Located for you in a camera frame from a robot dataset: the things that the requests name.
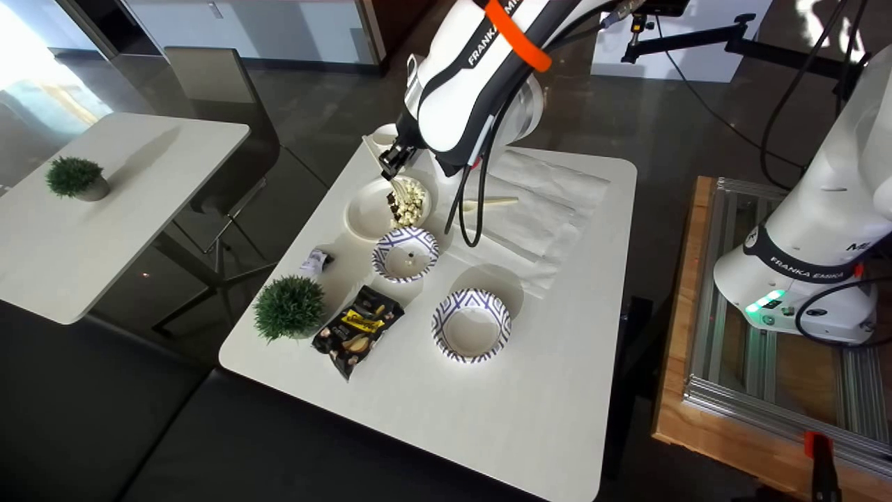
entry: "green plant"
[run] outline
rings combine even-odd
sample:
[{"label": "green plant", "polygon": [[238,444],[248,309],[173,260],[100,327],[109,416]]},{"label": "green plant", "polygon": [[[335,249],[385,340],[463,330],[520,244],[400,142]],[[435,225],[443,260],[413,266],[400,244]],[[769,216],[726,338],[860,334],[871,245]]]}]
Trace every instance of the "green plant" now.
[{"label": "green plant", "polygon": [[59,158],[53,158],[53,168],[47,174],[47,185],[53,193],[68,198],[68,196],[85,189],[100,177],[102,177],[102,168],[96,168],[89,158],[59,157]]},{"label": "green plant", "polygon": [[255,299],[255,327],[263,338],[308,334],[322,322],[322,291],[302,276],[284,276]]}]

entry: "small bowl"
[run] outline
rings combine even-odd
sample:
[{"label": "small bowl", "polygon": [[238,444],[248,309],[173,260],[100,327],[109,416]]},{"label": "small bowl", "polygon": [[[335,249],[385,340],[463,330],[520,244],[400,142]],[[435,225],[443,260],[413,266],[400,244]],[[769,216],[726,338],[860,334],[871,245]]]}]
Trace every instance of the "small bowl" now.
[{"label": "small bowl", "polygon": [[485,291],[452,292],[435,309],[435,340],[452,359],[481,363],[506,344],[506,334],[509,312]]},{"label": "small bowl", "polygon": [[422,280],[436,262],[436,239],[422,228],[396,228],[374,249],[374,270],[396,284]]},{"label": "small bowl", "polygon": [[[421,225],[429,216],[429,193],[421,182],[410,177],[396,177],[396,182],[407,182],[421,189],[421,216],[415,217],[415,225]],[[344,225],[361,237],[361,239],[380,239],[390,228],[396,228],[390,196],[393,185],[386,179],[375,179],[365,185],[344,210]]]}]

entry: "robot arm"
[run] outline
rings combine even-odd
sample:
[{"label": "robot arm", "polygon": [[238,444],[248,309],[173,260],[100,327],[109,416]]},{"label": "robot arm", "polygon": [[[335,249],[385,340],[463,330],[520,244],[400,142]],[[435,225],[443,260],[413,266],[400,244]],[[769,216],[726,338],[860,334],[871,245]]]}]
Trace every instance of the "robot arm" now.
[{"label": "robot arm", "polygon": [[606,2],[456,0],[429,57],[410,58],[397,138],[380,153],[385,179],[393,179],[415,147],[429,147],[445,177],[475,164],[528,72],[549,68],[544,51]]}]

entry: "patterned bowl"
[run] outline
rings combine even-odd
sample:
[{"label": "patterned bowl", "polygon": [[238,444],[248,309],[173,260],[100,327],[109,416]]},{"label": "patterned bowl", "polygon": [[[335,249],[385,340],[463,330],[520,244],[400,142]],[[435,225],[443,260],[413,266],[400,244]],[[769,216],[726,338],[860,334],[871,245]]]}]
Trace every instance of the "patterned bowl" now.
[{"label": "patterned bowl", "polygon": [[374,249],[374,270],[396,284],[422,280],[436,262],[436,239],[422,228],[396,228]]},{"label": "patterned bowl", "polygon": [[435,340],[452,359],[481,363],[506,344],[506,334],[509,312],[485,291],[452,292],[435,309]]}]

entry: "white table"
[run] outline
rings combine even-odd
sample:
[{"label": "white table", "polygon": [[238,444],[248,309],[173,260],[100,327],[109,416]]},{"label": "white table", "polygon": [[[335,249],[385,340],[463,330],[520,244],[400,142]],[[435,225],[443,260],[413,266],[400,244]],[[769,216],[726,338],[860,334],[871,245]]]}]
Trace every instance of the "white table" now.
[{"label": "white table", "polygon": [[[422,284],[385,288],[369,270],[374,244],[344,228],[350,196],[378,177],[374,153],[358,147],[269,281],[298,273],[300,260],[322,249],[335,253],[321,276],[330,312],[358,284],[374,284],[400,299],[407,316],[344,382],[308,340],[266,344],[252,324],[252,299],[224,338],[219,365],[535,496],[591,502],[601,476],[634,168],[601,157],[509,152],[493,174],[513,179],[518,163],[535,164],[539,185],[562,171],[598,179],[598,189],[583,188],[597,200],[584,217],[551,216],[555,228],[578,223],[576,235],[555,239],[567,249],[551,280],[535,280],[535,262],[528,267],[488,237],[468,251],[449,235]],[[453,179],[445,182],[429,157],[410,177],[432,188],[436,213],[429,228],[436,232]],[[498,232],[498,213],[524,213],[528,203],[520,198],[509,210],[489,210],[485,232]],[[479,365],[443,357],[432,340],[432,309],[464,284],[505,297],[516,312],[509,344]]]},{"label": "white table", "polygon": [[[234,122],[102,117],[0,198],[0,299],[81,322],[245,138]],[[59,157],[102,164],[112,193],[95,203],[53,196]]]}]

